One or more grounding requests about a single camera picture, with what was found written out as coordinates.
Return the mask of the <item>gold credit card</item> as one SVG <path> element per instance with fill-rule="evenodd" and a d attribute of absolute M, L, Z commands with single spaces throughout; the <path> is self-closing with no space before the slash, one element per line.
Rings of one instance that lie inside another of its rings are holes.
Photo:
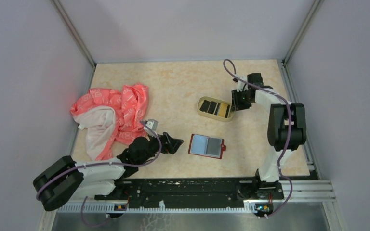
<path fill-rule="evenodd" d="M 217 115 L 219 117 L 228 118 L 231 105 L 227 103 L 220 103 Z"/>

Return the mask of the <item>red card holder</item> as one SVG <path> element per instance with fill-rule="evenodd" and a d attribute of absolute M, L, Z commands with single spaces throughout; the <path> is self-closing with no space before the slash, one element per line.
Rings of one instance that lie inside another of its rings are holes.
<path fill-rule="evenodd" d="M 200 134 L 191 135 L 188 154 L 222 159 L 223 152 L 225 151 L 226 145 L 224 139 Z"/>

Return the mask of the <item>beige oval tray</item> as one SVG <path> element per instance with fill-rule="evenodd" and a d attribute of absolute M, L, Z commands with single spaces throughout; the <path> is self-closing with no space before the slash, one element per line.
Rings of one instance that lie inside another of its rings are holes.
<path fill-rule="evenodd" d="M 197 103 L 198 114 L 210 119 L 229 122 L 235 114 L 235 110 L 230 102 L 216 98 L 203 96 Z"/>

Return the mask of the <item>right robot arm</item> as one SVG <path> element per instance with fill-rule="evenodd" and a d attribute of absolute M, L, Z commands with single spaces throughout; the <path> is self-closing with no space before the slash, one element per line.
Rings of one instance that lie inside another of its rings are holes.
<path fill-rule="evenodd" d="M 237 83 L 232 91 L 232 109 L 249 109 L 253 103 L 262 106 L 269 113 L 267 140 L 269 154 L 255 173 L 252 193 L 265 198 L 269 193 L 279 191 L 281 170 L 287 159 L 299 146 L 306 142 L 305 108 L 302 103 L 292 103 L 277 93 L 273 87 L 264 85 L 260 73 L 247 76 L 231 75 Z"/>

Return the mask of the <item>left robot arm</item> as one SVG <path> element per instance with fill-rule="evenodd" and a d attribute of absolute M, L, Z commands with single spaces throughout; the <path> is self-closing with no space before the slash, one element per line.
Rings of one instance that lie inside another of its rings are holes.
<path fill-rule="evenodd" d="M 175 154 L 184 143 L 167 132 L 156 137 L 138 137 L 116 157 L 103 161 L 78 162 L 63 156 L 32 182 L 36 199 L 44 210 L 59 209 L 71 199 L 111 196 L 120 199 L 125 186 L 118 180 L 132 176 L 159 154 Z"/>

